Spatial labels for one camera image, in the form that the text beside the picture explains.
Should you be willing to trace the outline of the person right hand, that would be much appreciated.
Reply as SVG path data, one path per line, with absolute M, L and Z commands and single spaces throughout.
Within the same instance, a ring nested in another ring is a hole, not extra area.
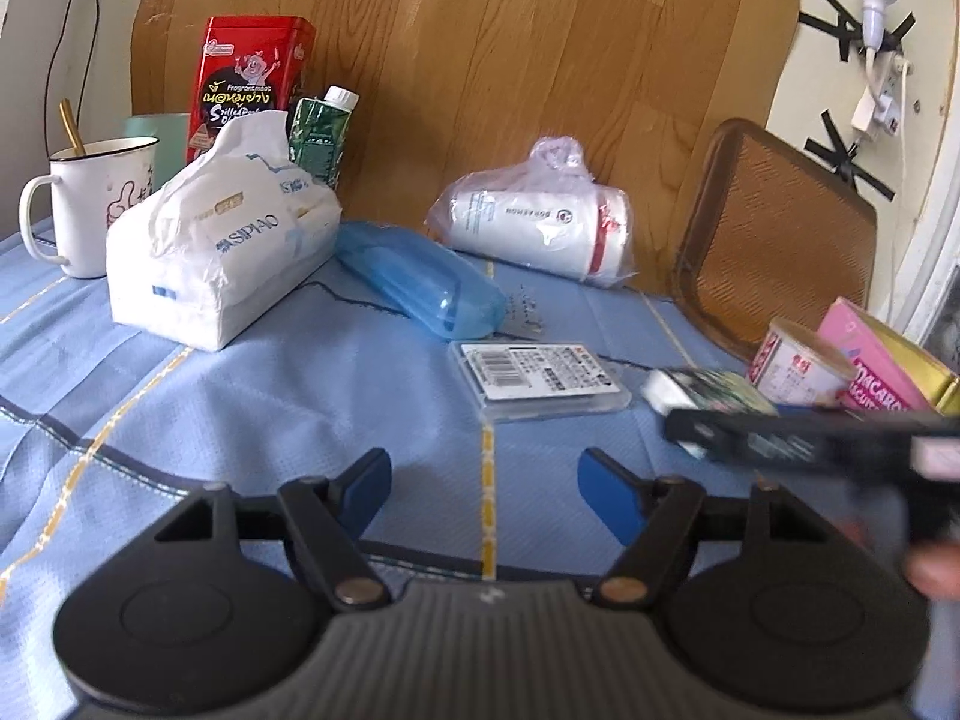
M 903 574 L 931 600 L 960 600 L 960 543 L 915 544 L 903 561 Z

